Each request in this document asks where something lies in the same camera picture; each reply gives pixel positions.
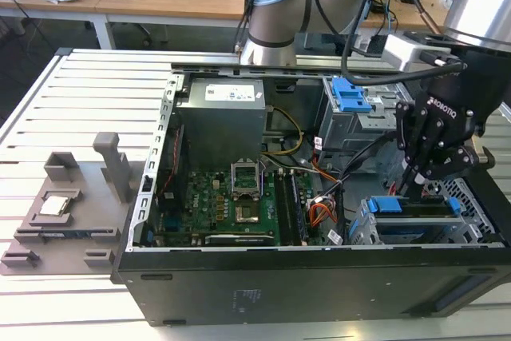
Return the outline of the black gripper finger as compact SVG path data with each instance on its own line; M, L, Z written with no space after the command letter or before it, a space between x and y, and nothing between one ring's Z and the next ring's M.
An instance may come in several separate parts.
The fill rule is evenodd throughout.
M424 168L430 163L435 143L444 128L443 120L435 119L425 101L399 102L396 105L397 146L404 152L404 171L396 193L420 198L426 179Z
M465 176L470 169L491 169L495 160L491 152L482 147L486 160L481 161L472 146L448 149L419 146L413 151L413 199L422 198L424 184L429 180L444 180Z

